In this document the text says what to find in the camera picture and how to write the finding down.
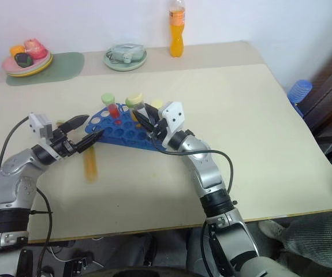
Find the test tube cap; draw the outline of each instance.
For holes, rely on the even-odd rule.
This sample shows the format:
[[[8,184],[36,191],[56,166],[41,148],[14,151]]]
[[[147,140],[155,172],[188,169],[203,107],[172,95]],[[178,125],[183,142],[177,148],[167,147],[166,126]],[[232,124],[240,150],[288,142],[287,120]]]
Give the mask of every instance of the test tube cap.
[[[160,99],[155,99],[150,103],[150,106],[157,108],[158,110],[163,107],[163,102]]]
[[[102,102],[107,106],[114,103],[114,95],[112,93],[104,93],[102,95]]]
[[[136,104],[139,104],[144,100],[144,96],[142,93],[134,93],[129,95],[126,99],[126,104],[130,106],[134,106]]]

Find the yellow cap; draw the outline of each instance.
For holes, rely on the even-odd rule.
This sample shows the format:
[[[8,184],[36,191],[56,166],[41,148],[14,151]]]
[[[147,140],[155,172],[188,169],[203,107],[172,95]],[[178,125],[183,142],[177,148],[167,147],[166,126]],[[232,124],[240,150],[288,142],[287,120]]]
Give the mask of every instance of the yellow cap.
[[[155,99],[155,100],[152,101],[152,103],[150,104],[150,106],[155,107],[156,109],[159,110],[160,108],[163,107],[163,102],[160,99]]]
[[[134,94],[129,95],[129,97],[127,97],[126,104],[128,103],[131,106],[133,106],[133,105],[139,104],[143,100],[144,100],[144,96],[142,93],[134,93]]]

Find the plate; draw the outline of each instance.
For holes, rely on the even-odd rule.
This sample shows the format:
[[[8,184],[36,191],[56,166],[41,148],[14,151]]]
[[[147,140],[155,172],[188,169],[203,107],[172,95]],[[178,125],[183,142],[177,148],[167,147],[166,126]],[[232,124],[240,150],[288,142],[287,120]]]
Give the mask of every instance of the plate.
[[[34,59],[33,65],[28,66],[26,68],[22,68],[17,64],[17,62],[12,57],[7,57],[2,64],[2,68],[9,74],[25,74],[28,72],[32,72],[37,68],[41,67],[47,61],[51,59],[51,53],[48,51],[46,57],[42,59]]]
[[[39,68],[36,68],[33,71],[23,73],[23,74],[11,74],[11,73],[7,73],[7,74],[12,77],[27,77],[30,75],[34,75],[34,74],[37,74],[37,73],[43,71],[45,68],[47,68],[51,64],[52,61],[53,61],[53,54],[50,55],[50,59],[44,65],[40,66]]]
[[[144,51],[144,56],[139,62],[131,62],[131,63],[113,63],[108,57],[107,54],[111,50],[108,50],[103,57],[103,62],[108,66],[110,69],[116,70],[116,71],[130,71],[139,68],[142,66],[145,61],[147,60],[147,52]]]

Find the food item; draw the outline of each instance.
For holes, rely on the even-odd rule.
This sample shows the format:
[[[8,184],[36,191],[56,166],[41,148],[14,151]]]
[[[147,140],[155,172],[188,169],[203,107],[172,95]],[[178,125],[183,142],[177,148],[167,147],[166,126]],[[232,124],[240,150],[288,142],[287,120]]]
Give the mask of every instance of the food item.
[[[15,45],[9,49],[10,55],[14,58],[18,53],[25,53],[25,47],[23,45]]]
[[[22,68],[27,68],[33,65],[32,57],[27,53],[18,53],[14,56],[14,60]]]
[[[47,55],[47,50],[37,39],[29,39],[24,42],[26,53],[33,59],[42,59]]]

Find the person's leg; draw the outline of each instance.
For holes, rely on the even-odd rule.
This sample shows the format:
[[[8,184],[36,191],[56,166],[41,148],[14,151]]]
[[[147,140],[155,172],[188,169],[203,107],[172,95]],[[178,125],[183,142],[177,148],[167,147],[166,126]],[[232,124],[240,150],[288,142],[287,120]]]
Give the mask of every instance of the person's leg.
[[[279,226],[272,222],[259,225],[265,235],[281,241],[287,251],[332,268],[332,212],[305,216],[288,228]]]

